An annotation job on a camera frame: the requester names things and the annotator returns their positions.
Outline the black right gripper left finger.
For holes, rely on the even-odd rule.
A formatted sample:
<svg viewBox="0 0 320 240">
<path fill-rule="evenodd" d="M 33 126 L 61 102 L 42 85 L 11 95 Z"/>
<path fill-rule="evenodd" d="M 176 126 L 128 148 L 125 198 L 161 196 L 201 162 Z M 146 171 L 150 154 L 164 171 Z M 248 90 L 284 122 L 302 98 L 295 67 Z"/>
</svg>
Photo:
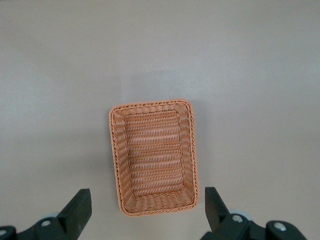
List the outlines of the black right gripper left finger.
<svg viewBox="0 0 320 240">
<path fill-rule="evenodd" d="M 78 240 L 92 215 L 91 192 L 80 189 L 56 217 L 39 220 L 17 240 Z"/>
</svg>

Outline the brown deep wicker basket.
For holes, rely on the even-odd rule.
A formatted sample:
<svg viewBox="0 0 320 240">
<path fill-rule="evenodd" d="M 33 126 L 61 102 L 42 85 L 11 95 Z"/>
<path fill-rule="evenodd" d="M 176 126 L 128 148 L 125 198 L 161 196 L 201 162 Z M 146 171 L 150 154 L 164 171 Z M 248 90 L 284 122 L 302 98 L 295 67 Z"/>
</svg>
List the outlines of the brown deep wicker basket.
<svg viewBox="0 0 320 240">
<path fill-rule="evenodd" d="M 118 204 L 125 215 L 174 213 L 197 206 L 195 117 L 189 101 L 114 106 L 109 131 Z"/>
</svg>

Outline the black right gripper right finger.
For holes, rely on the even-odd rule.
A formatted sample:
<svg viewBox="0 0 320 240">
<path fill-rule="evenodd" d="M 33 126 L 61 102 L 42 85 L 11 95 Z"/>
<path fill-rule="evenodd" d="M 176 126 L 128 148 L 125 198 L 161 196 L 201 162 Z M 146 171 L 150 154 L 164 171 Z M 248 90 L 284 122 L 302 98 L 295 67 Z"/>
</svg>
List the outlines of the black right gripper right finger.
<svg viewBox="0 0 320 240">
<path fill-rule="evenodd" d="M 210 231 L 200 240 L 266 240 L 266 229 L 244 214 L 231 213 L 215 187 L 205 188 L 205 215 Z"/>
</svg>

